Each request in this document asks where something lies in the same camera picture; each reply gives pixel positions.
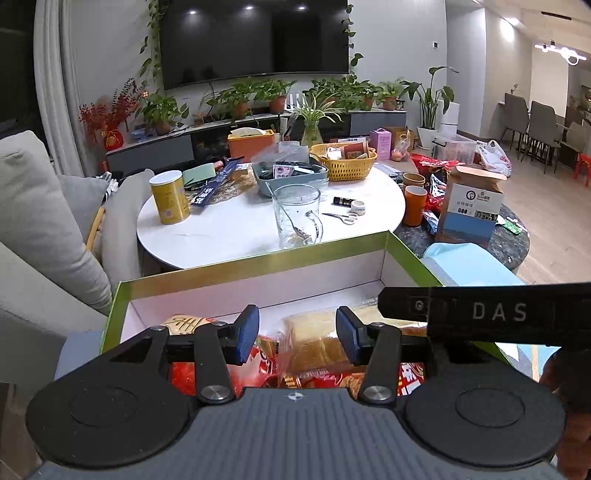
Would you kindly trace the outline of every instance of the clear plastic box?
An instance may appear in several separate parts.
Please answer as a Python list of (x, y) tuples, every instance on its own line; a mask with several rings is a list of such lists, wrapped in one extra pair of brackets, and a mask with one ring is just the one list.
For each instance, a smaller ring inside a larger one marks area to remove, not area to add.
[(438, 160), (459, 160), (466, 165), (474, 163), (474, 140), (461, 135), (436, 134), (433, 144), (433, 157)]

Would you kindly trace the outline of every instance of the glass vase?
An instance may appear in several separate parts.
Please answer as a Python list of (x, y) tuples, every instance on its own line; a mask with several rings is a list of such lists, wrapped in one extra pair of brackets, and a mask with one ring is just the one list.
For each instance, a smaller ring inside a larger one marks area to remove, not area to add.
[(311, 147), (312, 145), (319, 145), (324, 143), (320, 130), (318, 129), (318, 122), (311, 122), (304, 127), (304, 136), (301, 138), (301, 145)]

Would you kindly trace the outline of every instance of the red decorative flower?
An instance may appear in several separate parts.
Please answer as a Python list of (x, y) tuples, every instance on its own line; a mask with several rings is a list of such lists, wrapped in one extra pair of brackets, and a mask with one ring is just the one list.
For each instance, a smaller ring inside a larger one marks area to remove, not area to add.
[(100, 131), (104, 135), (111, 130), (117, 129), (136, 110), (140, 96), (141, 93), (135, 79), (130, 78), (125, 82), (125, 86), (120, 93), (117, 90), (115, 91), (111, 107), (108, 110), (106, 105), (102, 104), (82, 105), (79, 120), (86, 125), (88, 137), (96, 141), (96, 131)]

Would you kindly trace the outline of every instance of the yellow cylindrical can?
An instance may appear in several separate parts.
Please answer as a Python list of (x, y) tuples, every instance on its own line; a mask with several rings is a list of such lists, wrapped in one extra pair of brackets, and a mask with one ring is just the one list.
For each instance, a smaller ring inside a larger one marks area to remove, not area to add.
[(155, 175), (150, 179), (150, 186), (163, 224), (179, 223), (189, 216), (183, 173), (180, 170), (165, 171)]

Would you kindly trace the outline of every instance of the human hand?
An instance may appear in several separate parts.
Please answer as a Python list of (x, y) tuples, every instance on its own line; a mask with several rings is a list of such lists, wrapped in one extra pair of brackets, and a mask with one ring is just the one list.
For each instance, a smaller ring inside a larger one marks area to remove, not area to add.
[[(561, 374), (565, 365), (561, 365), (564, 359), (557, 351), (548, 359), (544, 366), (544, 372), (540, 378), (540, 384), (545, 385), (559, 395), (565, 405), (568, 398), (560, 391), (563, 382)], [(558, 458), (558, 471), (568, 480), (585, 480), (591, 469), (591, 414), (567, 407), (566, 428), (558, 444), (556, 456)]]

